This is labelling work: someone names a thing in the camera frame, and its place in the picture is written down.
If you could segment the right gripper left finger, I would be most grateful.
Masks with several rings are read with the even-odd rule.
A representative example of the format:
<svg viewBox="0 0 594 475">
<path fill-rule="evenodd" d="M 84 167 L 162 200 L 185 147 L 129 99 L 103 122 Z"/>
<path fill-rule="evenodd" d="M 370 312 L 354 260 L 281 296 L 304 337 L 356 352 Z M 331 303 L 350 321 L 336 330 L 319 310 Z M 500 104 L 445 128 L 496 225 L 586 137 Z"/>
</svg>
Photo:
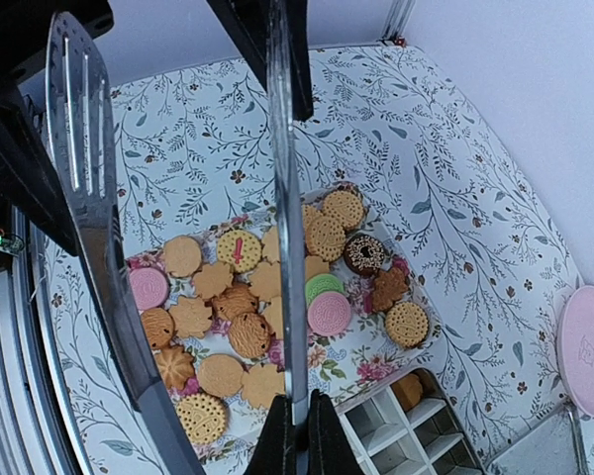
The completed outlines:
<svg viewBox="0 0 594 475">
<path fill-rule="evenodd" d="M 0 195 L 74 255 L 77 241 L 61 186 L 19 90 L 45 69 L 51 17 L 64 11 L 92 38 L 114 25 L 107 1 L 0 1 Z"/>
</svg>

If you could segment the metal tongs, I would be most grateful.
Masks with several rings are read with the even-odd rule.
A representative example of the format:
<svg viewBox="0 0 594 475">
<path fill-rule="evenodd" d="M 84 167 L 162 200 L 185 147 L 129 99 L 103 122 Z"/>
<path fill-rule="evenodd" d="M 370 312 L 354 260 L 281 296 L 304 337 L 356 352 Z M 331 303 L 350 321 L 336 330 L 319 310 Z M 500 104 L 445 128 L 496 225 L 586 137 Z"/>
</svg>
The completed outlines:
<svg viewBox="0 0 594 475">
<path fill-rule="evenodd" d="M 161 266 L 169 294 L 159 307 L 140 312 L 130 284 L 133 269 L 123 253 L 118 212 L 116 146 L 110 84 L 104 60 L 92 38 L 67 12 L 53 15 L 49 29 L 46 96 L 50 153 L 73 224 L 83 273 L 104 336 L 112 351 L 133 410 L 147 427 L 172 474 L 199 474 L 196 451 L 175 411 L 180 399 L 196 393 L 219 398 L 240 395 L 268 413 L 250 474 L 310 474 L 314 441 L 310 435 L 307 367 L 305 242 L 293 122 L 310 115 L 305 44 L 306 5 L 269 1 L 251 19 L 240 19 L 229 1 L 213 5 L 252 70 L 265 78 L 271 150 L 274 158 L 276 228 L 280 268 L 260 258 L 263 246 L 250 233 L 230 231 L 208 257 L 194 237 L 168 240 Z M 154 356 L 176 346 L 176 337 L 200 337 L 211 327 L 213 299 L 247 273 L 259 300 L 279 296 L 283 305 L 284 366 L 260 359 L 269 346 L 265 320 L 241 315 L 230 326 L 233 355 L 217 354 L 194 366 L 182 390 L 167 389 Z"/>
</svg>

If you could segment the floral cookie tray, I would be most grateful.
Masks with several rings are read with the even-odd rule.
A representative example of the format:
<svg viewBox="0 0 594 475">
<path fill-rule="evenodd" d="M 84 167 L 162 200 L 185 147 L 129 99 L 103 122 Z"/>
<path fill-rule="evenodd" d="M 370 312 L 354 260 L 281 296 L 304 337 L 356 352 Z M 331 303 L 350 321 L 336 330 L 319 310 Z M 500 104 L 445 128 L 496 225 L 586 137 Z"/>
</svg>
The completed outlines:
<svg viewBox="0 0 594 475">
<path fill-rule="evenodd" d="M 129 259 L 148 341 L 209 474 L 242 474 L 301 357 L 364 474 L 429 474 L 441 409 L 412 362 L 440 322 L 376 204 L 345 182 L 302 201 L 305 287 L 283 298 L 272 208 Z"/>
</svg>

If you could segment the compartment tin box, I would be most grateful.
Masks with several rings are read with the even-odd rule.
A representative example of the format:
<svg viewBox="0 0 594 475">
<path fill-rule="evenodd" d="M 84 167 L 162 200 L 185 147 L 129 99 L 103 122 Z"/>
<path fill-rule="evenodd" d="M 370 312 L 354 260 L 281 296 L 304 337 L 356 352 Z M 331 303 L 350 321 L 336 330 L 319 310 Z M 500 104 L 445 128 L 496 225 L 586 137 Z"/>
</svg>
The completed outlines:
<svg viewBox="0 0 594 475">
<path fill-rule="evenodd" d="M 364 474 L 483 474 L 479 457 L 435 376 L 424 368 L 421 402 L 405 412 L 391 385 L 382 384 L 340 414 Z"/>
</svg>

